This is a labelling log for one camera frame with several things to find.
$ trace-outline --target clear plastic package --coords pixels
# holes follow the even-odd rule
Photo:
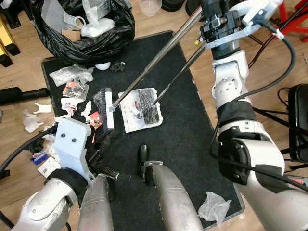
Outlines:
[[[69,98],[86,99],[89,86],[87,84],[81,84],[75,81],[68,81],[62,92],[63,96]]]
[[[81,35],[89,38],[97,37],[115,27],[115,22],[109,18],[101,18],[96,23],[89,23],[82,27]]]
[[[213,192],[206,192],[206,200],[198,210],[199,217],[206,221],[216,221],[220,227],[229,210],[230,202],[231,200],[225,201]]]
[[[86,69],[82,66],[74,64],[50,73],[50,77],[53,79],[57,87],[73,79],[80,79],[80,82],[82,81],[82,83],[86,83],[87,81],[93,81],[93,70],[94,67]]]
[[[82,6],[90,24],[98,23],[111,11],[110,0],[82,0]]]

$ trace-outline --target white plastic bag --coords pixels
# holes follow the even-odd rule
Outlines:
[[[216,221],[220,227],[229,210],[230,202],[231,200],[225,201],[213,192],[206,192],[206,200],[198,210],[199,217],[206,221]]]
[[[81,35],[89,38],[97,37],[115,27],[115,22],[109,18],[101,18],[97,24],[86,24],[81,29]]]
[[[93,25],[111,11],[110,0],[82,0],[82,6],[87,20]]]

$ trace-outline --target white plastic clip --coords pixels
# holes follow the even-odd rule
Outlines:
[[[276,33],[273,33],[273,35],[276,36],[280,40],[284,39],[284,34],[281,33],[281,31],[279,29],[276,29]]]
[[[36,112],[34,112],[33,114],[37,114],[37,113],[49,113],[51,112],[51,105],[43,105],[43,104],[38,104],[38,103],[34,103],[36,106],[38,106],[38,110]]]

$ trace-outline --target metal pole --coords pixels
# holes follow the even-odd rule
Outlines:
[[[199,47],[199,49],[190,57],[190,59],[186,62],[184,67],[178,72],[178,74],[173,78],[173,80],[168,84],[168,86],[159,94],[156,100],[153,101],[152,105],[155,105],[163,96],[164,94],[169,90],[171,85],[174,83],[175,80],[185,71],[189,69],[189,67],[196,61],[197,58],[205,51],[205,46],[202,45]]]
[[[182,25],[182,27],[177,31],[177,33],[172,37],[172,39],[161,49],[161,51],[154,57],[154,59],[146,66],[144,71],[135,79],[134,82],[125,90],[125,92],[112,104],[110,111],[114,111],[119,103],[134,89],[134,87],[139,84],[145,75],[171,50],[179,40],[201,19],[202,17],[202,7],[199,6],[190,18]]]

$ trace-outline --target plastic bag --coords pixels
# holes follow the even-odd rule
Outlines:
[[[50,73],[50,77],[53,79],[55,85],[58,87],[67,83],[70,80],[80,81],[82,84],[93,81],[92,72],[94,67],[86,69],[82,66],[74,64],[72,66],[66,66],[60,70]]]
[[[41,17],[43,0],[31,0],[30,7],[35,28],[44,46],[64,64],[93,66],[118,59],[118,54],[135,37],[134,17],[124,0],[110,1],[106,18],[114,20],[115,27],[95,38],[72,42],[47,26]],[[82,0],[59,0],[67,14],[86,18]]]
[[[81,35],[89,38],[97,37],[115,27],[115,22],[109,18],[101,18],[97,24],[86,24],[81,29]]]
[[[105,17],[111,11],[111,0],[82,0],[87,20],[91,24],[98,23],[98,20]]]
[[[34,132],[39,126],[44,123],[37,117],[37,115],[31,114],[28,110],[24,110],[25,118],[24,118],[24,126],[25,130],[29,133]]]
[[[204,218],[206,221],[215,220],[220,227],[229,210],[230,202],[231,200],[225,201],[221,196],[213,192],[206,192],[206,200],[198,210],[199,217]]]

